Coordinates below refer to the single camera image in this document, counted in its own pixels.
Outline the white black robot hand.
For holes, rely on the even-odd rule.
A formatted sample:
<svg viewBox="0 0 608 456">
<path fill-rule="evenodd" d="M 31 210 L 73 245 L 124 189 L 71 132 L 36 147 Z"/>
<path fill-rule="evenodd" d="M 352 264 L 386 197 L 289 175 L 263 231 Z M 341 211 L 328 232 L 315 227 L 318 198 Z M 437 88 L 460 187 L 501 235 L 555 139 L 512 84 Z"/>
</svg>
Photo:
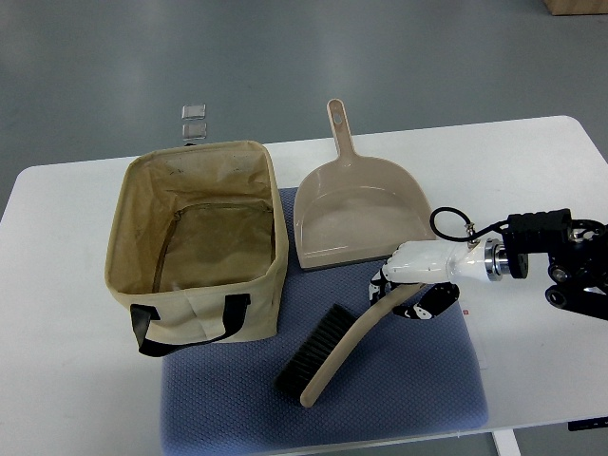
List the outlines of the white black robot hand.
<svg viewBox="0 0 608 456">
<path fill-rule="evenodd" d="M 428 320 L 459 297 L 464 278 L 484 282 L 502 278 L 500 243 L 487 239 L 472 246 L 442 240 L 403 243 L 370 282 L 370 315 L 377 322 L 389 313 Z"/>
</svg>

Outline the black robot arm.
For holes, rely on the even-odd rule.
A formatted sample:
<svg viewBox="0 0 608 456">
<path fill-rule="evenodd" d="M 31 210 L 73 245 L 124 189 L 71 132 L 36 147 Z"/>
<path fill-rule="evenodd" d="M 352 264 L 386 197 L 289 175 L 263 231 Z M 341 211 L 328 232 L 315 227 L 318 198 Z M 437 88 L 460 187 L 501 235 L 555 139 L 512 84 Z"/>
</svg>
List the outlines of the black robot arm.
<svg viewBox="0 0 608 456">
<path fill-rule="evenodd" d="M 436 217 L 449 212 L 465 222 L 466 235 L 447 235 Z M 546 254 L 547 273 L 554 284 L 544 295 L 554 307 L 601 320 L 607 319 L 607 226 L 595 220 L 573 219 L 568 209 L 512 214 L 505 220 L 474 229 L 470 218 L 453 207 L 435 209 L 432 232 L 443 240 L 464 242 L 481 253 L 483 277 L 525 279 L 531 254 Z"/>
</svg>

